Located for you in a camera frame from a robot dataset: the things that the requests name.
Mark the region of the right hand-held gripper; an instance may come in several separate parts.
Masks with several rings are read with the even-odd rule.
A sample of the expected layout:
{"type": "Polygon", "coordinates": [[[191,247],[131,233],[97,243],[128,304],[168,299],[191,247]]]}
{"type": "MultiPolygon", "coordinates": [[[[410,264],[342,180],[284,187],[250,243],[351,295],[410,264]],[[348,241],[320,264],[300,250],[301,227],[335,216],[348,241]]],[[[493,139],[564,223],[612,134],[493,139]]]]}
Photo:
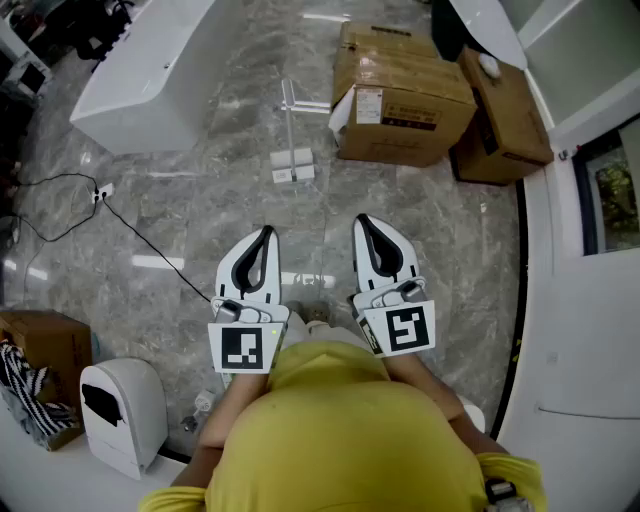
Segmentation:
{"type": "Polygon", "coordinates": [[[435,302],[427,299],[425,279],[414,278],[419,264],[413,244],[386,221],[361,213],[353,224],[353,249],[358,290],[365,292],[351,303],[372,353],[385,358],[434,348],[435,302]]]}

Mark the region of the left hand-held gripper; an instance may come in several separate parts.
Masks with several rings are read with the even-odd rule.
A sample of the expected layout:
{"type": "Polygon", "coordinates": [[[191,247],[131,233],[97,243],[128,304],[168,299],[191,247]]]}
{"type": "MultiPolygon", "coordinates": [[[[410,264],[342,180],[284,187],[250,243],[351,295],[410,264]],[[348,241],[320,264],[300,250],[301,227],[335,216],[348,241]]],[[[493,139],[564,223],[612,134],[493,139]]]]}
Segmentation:
{"type": "Polygon", "coordinates": [[[215,318],[207,325],[214,371],[268,374],[289,319],[289,309],[279,305],[280,245],[273,226],[231,248],[218,265],[215,287],[215,318]]]}

